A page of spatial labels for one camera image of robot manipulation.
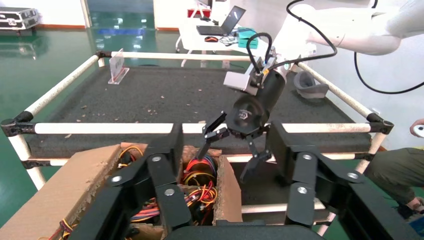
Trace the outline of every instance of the equipment case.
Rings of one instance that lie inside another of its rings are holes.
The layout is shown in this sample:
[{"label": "equipment case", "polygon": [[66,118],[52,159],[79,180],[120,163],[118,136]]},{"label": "equipment case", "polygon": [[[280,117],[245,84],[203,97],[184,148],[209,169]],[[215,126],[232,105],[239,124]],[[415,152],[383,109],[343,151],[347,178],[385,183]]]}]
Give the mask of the equipment case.
[{"label": "equipment case", "polygon": [[26,30],[39,24],[34,8],[0,7],[0,30]]}]

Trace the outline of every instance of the green pants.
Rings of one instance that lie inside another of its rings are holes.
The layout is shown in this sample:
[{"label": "green pants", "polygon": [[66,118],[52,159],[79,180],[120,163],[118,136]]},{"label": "green pants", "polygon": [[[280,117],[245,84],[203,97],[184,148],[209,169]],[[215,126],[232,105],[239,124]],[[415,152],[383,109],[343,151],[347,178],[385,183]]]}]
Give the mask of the green pants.
[{"label": "green pants", "polygon": [[424,187],[424,150],[380,151],[364,174],[394,200],[407,204],[415,198],[411,187]]}]

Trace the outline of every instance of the clear acrylic stand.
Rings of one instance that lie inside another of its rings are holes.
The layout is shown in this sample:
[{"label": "clear acrylic stand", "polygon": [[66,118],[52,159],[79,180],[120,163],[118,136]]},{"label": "clear acrylic stand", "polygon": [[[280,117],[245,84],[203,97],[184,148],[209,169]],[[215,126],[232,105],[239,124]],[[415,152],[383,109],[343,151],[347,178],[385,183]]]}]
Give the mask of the clear acrylic stand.
[{"label": "clear acrylic stand", "polygon": [[109,60],[111,78],[107,82],[108,84],[116,84],[116,85],[118,85],[122,81],[122,79],[124,79],[125,75],[130,70],[129,67],[124,67],[124,61],[125,61],[125,58],[124,58],[124,49],[121,48],[115,54],[115,56],[113,56]]}]

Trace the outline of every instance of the teal box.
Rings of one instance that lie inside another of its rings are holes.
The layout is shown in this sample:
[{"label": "teal box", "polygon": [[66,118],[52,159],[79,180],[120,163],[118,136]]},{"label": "teal box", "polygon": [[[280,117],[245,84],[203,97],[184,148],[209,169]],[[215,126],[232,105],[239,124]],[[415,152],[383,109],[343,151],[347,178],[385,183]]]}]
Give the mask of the teal box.
[{"label": "teal box", "polygon": [[[246,48],[248,44],[248,40],[251,36],[255,35],[256,32],[254,30],[251,30],[249,28],[239,28],[238,29],[238,47],[239,48]],[[258,38],[255,38],[250,42],[250,49],[257,49],[258,48]]]}]

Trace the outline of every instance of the cardboard box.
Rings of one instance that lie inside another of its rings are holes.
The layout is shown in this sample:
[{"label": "cardboard box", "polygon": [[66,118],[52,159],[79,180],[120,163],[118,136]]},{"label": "cardboard box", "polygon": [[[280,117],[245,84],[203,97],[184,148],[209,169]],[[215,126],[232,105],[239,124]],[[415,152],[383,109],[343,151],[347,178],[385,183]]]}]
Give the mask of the cardboard box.
[{"label": "cardboard box", "polygon": [[[0,228],[0,239],[37,240],[48,239],[59,229],[59,222],[65,219],[69,224],[78,222],[84,210],[95,199],[111,173],[117,170],[118,157],[130,143],[100,147],[75,153],[69,161],[52,176],[13,217]],[[142,151],[146,144],[136,144]],[[188,162],[197,148],[185,146],[182,161]],[[214,204],[215,220],[242,222],[241,190],[228,160],[220,150],[209,154],[218,160],[217,191]],[[150,239],[161,236],[161,227],[144,225]]]}]

